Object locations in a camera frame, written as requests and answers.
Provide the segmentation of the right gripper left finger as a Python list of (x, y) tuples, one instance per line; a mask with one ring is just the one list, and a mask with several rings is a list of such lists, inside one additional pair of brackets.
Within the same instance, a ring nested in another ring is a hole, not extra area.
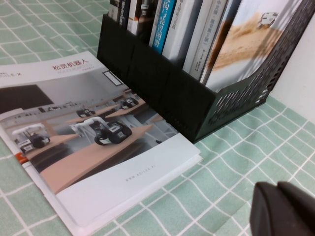
[(250, 213), (253, 236), (310, 236), (277, 185), (257, 182)]

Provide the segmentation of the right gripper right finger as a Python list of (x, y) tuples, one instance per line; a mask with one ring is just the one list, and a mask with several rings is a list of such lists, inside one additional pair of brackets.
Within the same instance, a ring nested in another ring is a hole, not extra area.
[(294, 208), (295, 214), (310, 231), (315, 235), (315, 198), (290, 182), (278, 182), (278, 188), (285, 195)]

